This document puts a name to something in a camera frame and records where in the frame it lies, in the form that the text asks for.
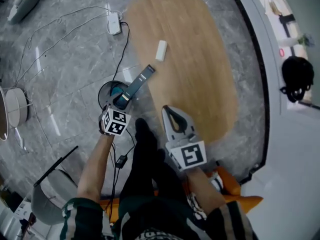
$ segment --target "black pants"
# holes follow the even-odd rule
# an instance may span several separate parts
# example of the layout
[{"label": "black pants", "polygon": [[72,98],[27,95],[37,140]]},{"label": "black pants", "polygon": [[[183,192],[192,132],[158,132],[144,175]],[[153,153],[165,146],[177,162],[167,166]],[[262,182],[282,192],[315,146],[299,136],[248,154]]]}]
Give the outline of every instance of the black pants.
[{"label": "black pants", "polygon": [[137,134],[132,169],[120,194],[120,202],[129,196],[154,196],[153,179],[158,186],[159,197],[174,199],[189,206],[181,180],[163,161],[161,153],[164,151],[157,150],[154,135],[151,132],[147,136]]}]

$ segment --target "striped sleeve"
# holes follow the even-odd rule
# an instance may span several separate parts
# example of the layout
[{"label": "striped sleeve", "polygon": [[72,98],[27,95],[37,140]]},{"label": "striped sleeve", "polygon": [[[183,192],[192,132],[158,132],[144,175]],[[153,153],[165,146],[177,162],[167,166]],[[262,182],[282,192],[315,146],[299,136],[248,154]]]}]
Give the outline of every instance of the striped sleeve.
[{"label": "striped sleeve", "polygon": [[103,229],[103,209],[86,198],[73,198],[62,208],[64,224],[61,240],[100,239]]},{"label": "striped sleeve", "polygon": [[205,231],[212,239],[258,239],[237,201],[229,202],[213,210],[205,221]]}]

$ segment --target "white eraser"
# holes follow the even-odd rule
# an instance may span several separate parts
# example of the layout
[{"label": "white eraser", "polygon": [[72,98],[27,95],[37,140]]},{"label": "white eraser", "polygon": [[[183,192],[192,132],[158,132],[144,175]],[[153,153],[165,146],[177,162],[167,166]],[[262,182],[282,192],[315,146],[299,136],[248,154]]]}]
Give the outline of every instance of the white eraser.
[{"label": "white eraser", "polygon": [[156,51],[155,59],[157,61],[163,62],[165,60],[166,50],[168,43],[166,41],[160,40],[158,45],[158,50]]}]

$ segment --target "wire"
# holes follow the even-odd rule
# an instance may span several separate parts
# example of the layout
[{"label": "wire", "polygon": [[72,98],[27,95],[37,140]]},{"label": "wire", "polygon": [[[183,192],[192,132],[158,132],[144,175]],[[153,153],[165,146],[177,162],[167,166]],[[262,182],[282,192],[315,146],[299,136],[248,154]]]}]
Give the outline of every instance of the wire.
[{"label": "wire", "polygon": [[[129,27],[128,23],[126,23],[126,22],[124,22],[124,21],[121,21],[121,22],[120,22],[120,25],[121,25],[121,24],[126,24],[126,26],[128,27],[128,35],[127,35],[127,37],[126,37],[125,46],[124,46],[124,48],[123,48],[123,50],[122,50],[121,59],[120,59],[118,65],[116,66],[115,73],[114,73],[114,75],[113,75],[112,81],[114,81],[115,78],[116,78],[116,74],[118,73],[118,69],[119,69],[120,63],[122,62],[122,60],[123,60],[123,58],[124,58],[125,50],[126,50],[126,48],[127,48],[128,42],[129,42],[130,27]],[[110,96],[111,96],[111,93],[112,93],[112,90],[113,90],[113,89],[114,89],[114,86],[111,85],[111,88],[110,88]]]},{"label": "wire", "polygon": [[63,15],[61,15],[60,17],[52,20],[52,21],[49,22],[48,24],[43,25],[42,27],[38,28],[37,30],[35,30],[35,31],[32,33],[32,35],[31,35],[31,36],[26,40],[26,42],[25,42],[24,48],[23,48],[23,50],[22,50],[22,55],[21,55],[21,60],[20,60],[20,65],[19,65],[19,70],[18,70],[18,74],[17,74],[17,77],[16,77],[16,81],[15,81],[13,87],[10,87],[9,89],[12,89],[12,88],[14,88],[14,87],[17,85],[17,83],[18,83],[18,82],[24,77],[24,75],[31,69],[31,67],[33,66],[33,64],[34,64],[38,59],[40,59],[40,58],[44,55],[45,52],[47,52],[47,51],[49,51],[50,49],[52,49],[59,41],[61,41],[62,39],[64,39],[66,36],[68,36],[72,31],[78,29],[79,27],[81,27],[81,26],[83,26],[84,24],[92,21],[93,19],[96,19],[96,18],[102,16],[104,13],[103,13],[103,14],[100,14],[100,15],[98,15],[98,16],[96,16],[96,17],[93,17],[93,18],[87,20],[85,23],[83,23],[83,24],[75,27],[74,29],[72,29],[72,30],[71,30],[69,33],[67,33],[64,37],[62,37],[61,39],[59,39],[54,45],[52,45],[50,48],[48,48],[47,50],[45,50],[38,58],[36,58],[36,59],[32,62],[31,66],[23,73],[23,75],[22,75],[21,77],[19,77],[20,72],[21,72],[21,67],[22,67],[22,61],[23,61],[23,58],[24,58],[24,55],[25,55],[26,47],[28,46],[28,49],[29,49],[29,50],[31,49],[31,46],[32,46],[32,37],[35,35],[35,33],[38,32],[39,30],[41,30],[41,29],[49,26],[50,24],[52,24],[52,23],[54,23],[54,22],[57,22],[58,24],[60,24],[60,23],[62,22],[62,19],[61,19],[62,17],[68,16],[68,15],[71,15],[71,14],[74,14],[74,13],[77,13],[77,12],[80,12],[80,11],[82,11],[82,10],[89,9],[89,8],[101,8],[101,9],[106,10],[108,13],[109,13],[109,12],[118,13],[118,15],[119,15],[119,20],[120,20],[120,21],[121,21],[122,18],[123,18],[123,14],[122,14],[121,11],[118,11],[118,10],[110,10],[109,8],[105,8],[105,7],[102,7],[102,6],[97,6],[97,5],[95,5],[95,6],[87,6],[87,7],[84,7],[84,8],[81,8],[81,9],[78,9],[78,10],[75,10],[75,11],[72,11],[72,12],[69,12],[69,13],[66,13],[66,14],[63,14]]},{"label": "wire", "polygon": [[[115,144],[112,142],[111,147],[112,147],[112,149],[113,149],[113,153],[115,154],[115,153],[116,153],[116,146],[114,146],[114,145],[115,145]],[[110,151],[109,151],[109,154],[110,154],[110,158],[111,158],[111,162],[112,162],[113,169],[115,169],[115,162],[116,162],[116,161],[113,160],[112,154],[111,154]]]},{"label": "wire", "polygon": [[[110,15],[108,2],[107,2],[107,0],[104,0],[104,1],[105,1],[106,8],[108,9],[108,15]],[[111,35],[110,30],[109,30],[109,20],[106,22],[106,31],[108,32],[108,34]]]},{"label": "wire", "polygon": [[38,114],[37,114],[37,111],[36,111],[35,104],[32,102],[31,99],[27,98],[26,92],[24,92],[24,96],[25,96],[25,98],[32,104],[33,109],[34,109],[34,113],[35,113],[35,117],[36,117],[36,119],[37,119],[37,121],[38,121],[38,123],[39,123],[39,125],[40,125],[40,128],[41,128],[41,130],[42,130],[42,132],[43,132],[43,135],[44,135],[46,141],[48,142],[49,146],[50,146],[51,149],[52,149],[52,146],[51,146],[51,144],[50,144],[50,142],[49,142],[49,140],[48,140],[48,138],[47,138],[47,135],[46,135],[44,129],[42,128],[42,125],[41,125],[40,120],[39,120],[39,118],[38,118]]},{"label": "wire", "polygon": [[132,137],[132,135],[130,134],[130,132],[128,131],[128,129],[125,129],[125,130],[126,130],[127,133],[130,135],[130,137],[131,137],[131,139],[132,139],[132,143],[133,143],[133,147],[130,148],[130,150],[125,154],[125,156],[127,156],[127,155],[129,154],[129,152],[135,148],[136,144],[135,144],[134,138]]},{"label": "wire", "polygon": [[[114,157],[114,162],[116,162],[116,145],[114,145],[113,147],[114,153],[113,153],[113,157]],[[108,208],[108,206],[110,205],[110,213],[109,213],[109,222],[111,220],[111,216],[112,216],[112,209],[113,209],[113,203],[114,203],[114,199],[115,199],[115,194],[116,194],[116,173],[117,173],[117,168],[114,168],[113,171],[113,182],[112,182],[112,191],[111,191],[111,199],[110,202],[108,203],[108,205],[106,206],[106,209]]]}]

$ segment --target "wooden table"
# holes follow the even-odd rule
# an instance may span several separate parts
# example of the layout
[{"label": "wooden table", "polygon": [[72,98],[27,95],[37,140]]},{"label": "wooden table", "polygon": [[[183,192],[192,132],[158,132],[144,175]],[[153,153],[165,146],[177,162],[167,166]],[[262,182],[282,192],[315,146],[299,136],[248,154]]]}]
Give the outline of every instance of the wooden table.
[{"label": "wooden table", "polygon": [[[222,38],[203,0],[133,0],[125,20],[148,80],[158,117],[164,105],[192,116],[206,143],[232,129],[237,95]],[[164,62],[156,62],[160,40],[168,42]]]}]

